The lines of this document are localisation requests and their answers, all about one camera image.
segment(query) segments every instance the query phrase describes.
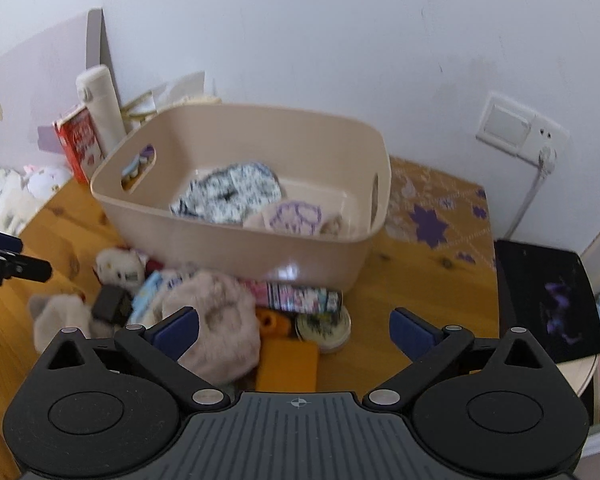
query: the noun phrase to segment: blue gripper pad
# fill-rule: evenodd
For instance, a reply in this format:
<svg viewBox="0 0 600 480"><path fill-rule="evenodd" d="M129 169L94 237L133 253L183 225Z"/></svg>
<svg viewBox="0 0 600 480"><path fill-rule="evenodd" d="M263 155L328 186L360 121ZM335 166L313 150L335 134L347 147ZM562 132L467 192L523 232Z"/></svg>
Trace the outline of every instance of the blue gripper pad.
<svg viewBox="0 0 600 480"><path fill-rule="evenodd" d="M417 361L442 341L442 330L430 325L404 308L389 316L389 337L411 361Z"/></svg>
<svg viewBox="0 0 600 480"><path fill-rule="evenodd" d="M14 254L22 252L22 240L15 236L0 233L0 249Z"/></svg>
<svg viewBox="0 0 600 480"><path fill-rule="evenodd" d="M198 340L199 332L198 313L195 310L189 310L155 333L149 343L167 357L177 361Z"/></svg>

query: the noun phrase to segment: black small box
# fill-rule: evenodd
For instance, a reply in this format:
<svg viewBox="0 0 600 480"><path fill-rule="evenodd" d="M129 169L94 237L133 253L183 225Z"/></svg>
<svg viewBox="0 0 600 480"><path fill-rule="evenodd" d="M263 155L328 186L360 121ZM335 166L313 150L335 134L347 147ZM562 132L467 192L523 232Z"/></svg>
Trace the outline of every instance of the black small box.
<svg viewBox="0 0 600 480"><path fill-rule="evenodd" d="M124 326L131 316L131 296L117 285L103 285L91 311L93 319Z"/></svg>

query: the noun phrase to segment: plush bear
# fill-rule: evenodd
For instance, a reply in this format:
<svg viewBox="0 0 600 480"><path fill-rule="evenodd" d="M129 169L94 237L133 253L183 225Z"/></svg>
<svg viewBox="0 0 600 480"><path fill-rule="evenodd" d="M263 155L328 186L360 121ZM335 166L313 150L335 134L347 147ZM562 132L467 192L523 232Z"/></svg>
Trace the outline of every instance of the plush bear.
<svg viewBox="0 0 600 480"><path fill-rule="evenodd" d="M135 296L144 283L144 263L135 251L112 247L96 256L93 269L103 285L118 285Z"/></svg>
<svg viewBox="0 0 600 480"><path fill-rule="evenodd" d="M86 338L113 336L113 327L93 319L90 307L75 294L35 294L29 298L27 307L33 318L33 345L39 354L61 329L69 326L80 329Z"/></svg>

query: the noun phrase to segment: plastic storage basket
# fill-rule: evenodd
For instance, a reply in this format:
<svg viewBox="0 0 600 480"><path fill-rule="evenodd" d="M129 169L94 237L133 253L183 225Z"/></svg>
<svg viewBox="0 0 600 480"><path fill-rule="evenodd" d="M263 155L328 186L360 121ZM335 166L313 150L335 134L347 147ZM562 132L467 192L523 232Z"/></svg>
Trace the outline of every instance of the plastic storage basket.
<svg viewBox="0 0 600 480"><path fill-rule="evenodd" d="M122 171L147 146L154 161L129 190ZM174 216L192 179L262 162L285 196L339 210L338 238L304 237ZM107 157L91 192L126 242L173 267L349 290L384 224L391 168L382 135L357 120L252 105L183 105L145 123Z"/></svg>

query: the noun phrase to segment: pink board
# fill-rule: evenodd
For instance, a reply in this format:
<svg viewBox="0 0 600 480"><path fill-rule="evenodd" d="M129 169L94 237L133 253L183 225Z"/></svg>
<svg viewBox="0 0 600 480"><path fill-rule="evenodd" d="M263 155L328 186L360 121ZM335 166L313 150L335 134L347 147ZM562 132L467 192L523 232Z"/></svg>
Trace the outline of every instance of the pink board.
<svg viewBox="0 0 600 480"><path fill-rule="evenodd" d="M0 167L65 163L52 124L78 104L77 75L100 63L101 32L91 9L0 57Z"/></svg>

